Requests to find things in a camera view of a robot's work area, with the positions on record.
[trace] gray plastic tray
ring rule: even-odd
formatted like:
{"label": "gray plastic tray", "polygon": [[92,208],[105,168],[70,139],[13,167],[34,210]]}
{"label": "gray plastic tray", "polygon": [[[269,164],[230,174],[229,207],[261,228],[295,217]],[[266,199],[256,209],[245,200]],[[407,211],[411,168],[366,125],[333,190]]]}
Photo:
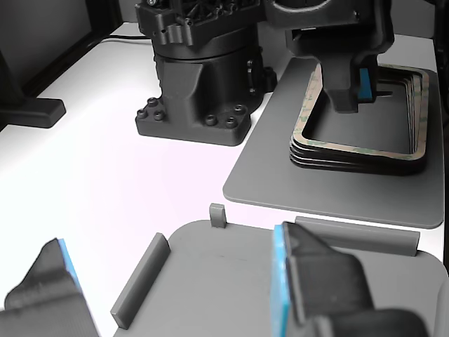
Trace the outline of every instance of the gray plastic tray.
{"label": "gray plastic tray", "polygon": [[[181,227],[168,242],[155,236],[112,309],[115,337],[270,337],[272,231],[227,224],[222,205],[211,205],[210,214],[211,220]],[[392,232],[395,239],[384,241],[384,228],[305,226],[316,226],[340,247],[363,236],[370,241],[364,248],[377,251],[395,247],[395,240],[417,244],[413,232]],[[430,336],[449,336],[449,279],[440,261],[410,249],[402,255],[342,250],[363,263],[377,308],[413,310]]]}
{"label": "gray plastic tray", "polygon": [[[378,176],[300,168],[289,160],[289,142],[302,106],[313,60],[292,59],[284,72],[265,111],[251,133],[223,187],[226,199],[243,204],[285,209],[352,220],[364,220],[407,227],[431,229],[443,222],[444,177],[443,137],[438,78],[430,77],[427,166],[417,175],[406,177]],[[363,114],[338,116],[326,120],[340,133],[332,140],[347,143],[361,134],[375,137],[369,140],[373,148],[382,148],[386,137],[397,140],[395,129],[407,128],[401,114],[390,110],[373,110],[366,105]],[[399,116],[398,119],[388,115]],[[379,118],[387,116],[388,123]],[[370,128],[378,132],[368,132]]]}

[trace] blue gripper pad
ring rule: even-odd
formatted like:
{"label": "blue gripper pad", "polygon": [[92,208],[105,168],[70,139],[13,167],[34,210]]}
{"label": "blue gripper pad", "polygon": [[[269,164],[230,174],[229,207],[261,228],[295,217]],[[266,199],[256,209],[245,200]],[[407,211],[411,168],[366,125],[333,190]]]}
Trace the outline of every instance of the blue gripper pad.
{"label": "blue gripper pad", "polygon": [[359,100],[372,100],[373,92],[371,91],[370,74],[368,69],[360,69],[360,89],[358,92]]}
{"label": "blue gripper pad", "polygon": [[272,337],[286,337],[290,309],[290,288],[286,269],[286,243],[283,226],[274,227],[272,252],[272,281],[270,288],[270,315]]}
{"label": "blue gripper pad", "polygon": [[75,282],[78,290],[81,291],[81,285],[78,280],[78,276],[75,272],[75,267],[73,266],[72,259],[70,258],[69,251],[67,250],[67,246],[65,245],[64,239],[58,240],[59,247],[61,248],[62,257],[64,258],[65,269],[72,276],[73,281]]}

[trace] white tabletop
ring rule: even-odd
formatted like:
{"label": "white tabletop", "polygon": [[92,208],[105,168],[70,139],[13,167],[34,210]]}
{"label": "white tabletop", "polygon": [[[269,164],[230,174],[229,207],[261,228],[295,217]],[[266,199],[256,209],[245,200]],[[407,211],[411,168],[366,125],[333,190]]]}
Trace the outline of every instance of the white tabletop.
{"label": "white tabletop", "polygon": [[[136,24],[116,33],[139,34]],[[282,55],[278,72],[289,59]],[[436,71],[427,39],[396,37],[380,61]],[[41,95],[65,102],[67,114],[56,126],[0,132],[0,297],[22,280],[47,241],[64,238],[99,332],[110,337],[116,324],[109,311],[157,232],[169,238],[182,225],[207,219],[213,202],[225,205],[229,222],[253,227],[273,228],[301,215],[223,197],[245,143],[139,136],[136,111],[159,94],[147,42],[104,42]],[[253,126],[268,99],[252,115]],[[442,260],[443,231],[421,230],[419,249]]]}

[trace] screw head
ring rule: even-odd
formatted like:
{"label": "screw head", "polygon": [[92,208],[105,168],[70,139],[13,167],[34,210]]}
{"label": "screw head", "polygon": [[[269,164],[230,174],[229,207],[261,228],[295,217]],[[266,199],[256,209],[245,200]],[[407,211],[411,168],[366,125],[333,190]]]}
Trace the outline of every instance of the screw head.
{"label": "screw head", "polygon": [[226,120],[226,127],[227,128],[235,128],[237,126],[237,119],[235,117],[229,117]]}
{"label": "screw head", "polygon": [[145,119],[147,117],[148,113],[145,110],[141,109],[138,111],[138,119]]}
{"label": "screw head", "polygon": [[162,110],[157,110],[153,113],[153,117],[155,121],[162,121],[166,118],[166,113]]}
{"label": "screw head", "polygon": [[147,101],[149,107],[156,107],[158,105],[157,98],[151,97]]}
{"label": "screw head", "polygon": [[246,108],[245,105],[238,104],[234,107],[234,111],[236,114],[245,114],[245,112],[248,111],[248,109]]}
{"label": "screw head", "polygon": [[217,123],[218,123],[217,117],[214,116],[213,114],[209,114],[206,117],[206,125],[207,126],[214,126],[214,125],[217,125]]}

